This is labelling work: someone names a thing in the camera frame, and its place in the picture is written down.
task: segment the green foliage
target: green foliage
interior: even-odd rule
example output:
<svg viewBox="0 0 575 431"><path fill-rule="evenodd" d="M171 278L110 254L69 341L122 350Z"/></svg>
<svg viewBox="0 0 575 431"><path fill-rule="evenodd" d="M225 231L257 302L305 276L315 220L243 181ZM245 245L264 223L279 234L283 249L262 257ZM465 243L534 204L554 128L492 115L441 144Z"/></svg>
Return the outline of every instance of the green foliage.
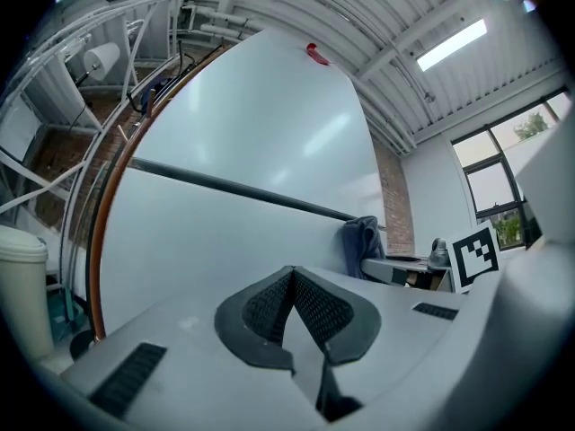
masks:
<svg viewBox="0 0 575 431"><path fill-rule="evenodd" d="M493 222L493 228L497 231L502 248L515 244L518 241L520 228L519 216L514 215L509 219Z"/></svg>
<svg viewBox="0 0 575 431"><path fill-rule="evenodd" d="M517 134L519 139L525 140L531 136L535 136L548 128L544 118L539 112L532 113L525 123L513 127L513 132Z"/></svg>

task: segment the trash can lid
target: trash can lid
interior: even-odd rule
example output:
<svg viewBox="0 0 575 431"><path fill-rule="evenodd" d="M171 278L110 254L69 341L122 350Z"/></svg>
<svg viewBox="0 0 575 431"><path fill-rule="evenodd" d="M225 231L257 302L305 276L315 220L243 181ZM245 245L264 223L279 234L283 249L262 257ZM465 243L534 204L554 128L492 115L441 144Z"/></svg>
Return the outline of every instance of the trash can lid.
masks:
<svg viewBox="0 0 575 431"><path fill-rule="evenodd" d="M0 260L41 263L48 260L48 249L33 234L0 225Z"/></svg>

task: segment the white lamp shade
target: white lamp shade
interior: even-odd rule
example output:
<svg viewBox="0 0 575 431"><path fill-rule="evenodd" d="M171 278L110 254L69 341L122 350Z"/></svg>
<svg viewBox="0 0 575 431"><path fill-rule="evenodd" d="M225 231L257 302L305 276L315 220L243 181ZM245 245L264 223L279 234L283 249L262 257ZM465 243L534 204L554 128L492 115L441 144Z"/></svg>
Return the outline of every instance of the white lamp shade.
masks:
<svg viewBox="0 0 575 431"><path fill-rule="evenodd" d="M92 48L84 53L84 68L92 70L94 64L98 68L90 73L91 78L100 82L110 72L110 69L119 59L119 48L116 43L106 43Z"/></svg>

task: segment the gray cloth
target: gray cloth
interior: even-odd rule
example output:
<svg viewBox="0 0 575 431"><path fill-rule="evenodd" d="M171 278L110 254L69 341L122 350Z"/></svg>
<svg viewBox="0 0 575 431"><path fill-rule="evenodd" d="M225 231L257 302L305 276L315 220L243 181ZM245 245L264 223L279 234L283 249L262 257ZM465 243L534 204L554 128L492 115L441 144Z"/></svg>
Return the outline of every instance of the gray cloth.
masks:
<svg viewBox="0 0 575 431"><path fill-rule="evenodd" d="M342 227L342 235L348 274L359 279L369 279L361 271L361 260L383 259L385 256L377 229L377 218L370 215L349 220Z"/></svg>

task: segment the ceiling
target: ceiling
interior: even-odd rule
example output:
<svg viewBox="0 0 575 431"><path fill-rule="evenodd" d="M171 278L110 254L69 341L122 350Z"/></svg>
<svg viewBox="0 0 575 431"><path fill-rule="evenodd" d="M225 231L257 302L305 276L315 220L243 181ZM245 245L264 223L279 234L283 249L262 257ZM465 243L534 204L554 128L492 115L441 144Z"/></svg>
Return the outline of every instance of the ceiling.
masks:
<svg viewBox="0 0 575 431"><path fill-rule="evenodd" d="M562 74L521 0L191 0L298 33L352 79L375 138L398 154ZM56 29L105 0L62 0ZM416 58L483 18L487 34L426 72Z"/></svg>

